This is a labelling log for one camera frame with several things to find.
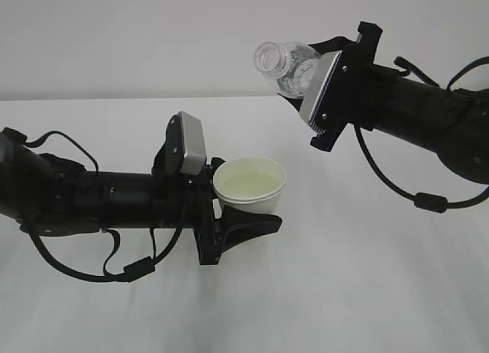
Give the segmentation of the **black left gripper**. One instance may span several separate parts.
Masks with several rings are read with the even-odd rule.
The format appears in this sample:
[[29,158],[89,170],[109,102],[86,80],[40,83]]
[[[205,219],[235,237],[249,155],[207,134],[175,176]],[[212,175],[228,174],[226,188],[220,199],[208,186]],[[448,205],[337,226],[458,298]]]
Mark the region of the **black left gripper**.
[[167,246],[159,254],[154,254],[155,264],[159,264],[175,247],[182,231],[193,231],[198,262],[201,265],[216,265],[222,252],[251,239],[277,233],[282,225],[278,215],[245,212],[224,206],[220,218],[221,245],[213,200],[217,198],[212,189],[212,181],[218,168],[225,163],[220,157],[213,157],[195,176],[177,173],[165,176],[161,187],[164,201],[159,228],[173,228],[175,232]]

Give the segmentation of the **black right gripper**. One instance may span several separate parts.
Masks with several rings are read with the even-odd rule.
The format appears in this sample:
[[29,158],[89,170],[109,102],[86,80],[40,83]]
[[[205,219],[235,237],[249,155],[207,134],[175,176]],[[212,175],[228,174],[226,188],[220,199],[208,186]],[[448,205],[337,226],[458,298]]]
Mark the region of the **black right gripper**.
[[[392,135],[397,132],[390,103],[394,70],[374,63],[382,33],[377,24],[362,21],[356,40],[336,36],[309,45],[318,53],[342,51],[316,118],[325,131],[311,139],[312,147],[330,152],[347,125]],[[279,96],[300,112],[303,99]]]

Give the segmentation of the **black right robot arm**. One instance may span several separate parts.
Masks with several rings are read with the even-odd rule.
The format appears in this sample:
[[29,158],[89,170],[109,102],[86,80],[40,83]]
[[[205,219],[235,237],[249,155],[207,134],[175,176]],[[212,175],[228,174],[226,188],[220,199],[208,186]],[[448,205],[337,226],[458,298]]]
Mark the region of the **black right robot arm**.
[[287,101],[330,152],[348,124],[378,130],[437,155],[453,173],[488,183],[488,91],[443,89],[396,58],[375,64],[382,29],[362,21],[357,40],[337,36],[313,49],[323,59],[308,93]]

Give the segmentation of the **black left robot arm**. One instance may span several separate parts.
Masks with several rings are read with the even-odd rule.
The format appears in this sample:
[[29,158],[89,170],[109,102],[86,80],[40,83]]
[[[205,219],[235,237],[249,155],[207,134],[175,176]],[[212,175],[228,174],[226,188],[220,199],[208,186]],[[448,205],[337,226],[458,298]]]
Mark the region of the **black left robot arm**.
[[181,133],[168,133],[150,173],[87,170],[73,160],[39,154],[44,138],[29,141],[12,128],[1,133],[1,213],[22,231],[66,237],[114,228],[189,228],[201,265],[224,252],[276,233],[281,218],[226,206],[215,215],[215,158],[186,168]]

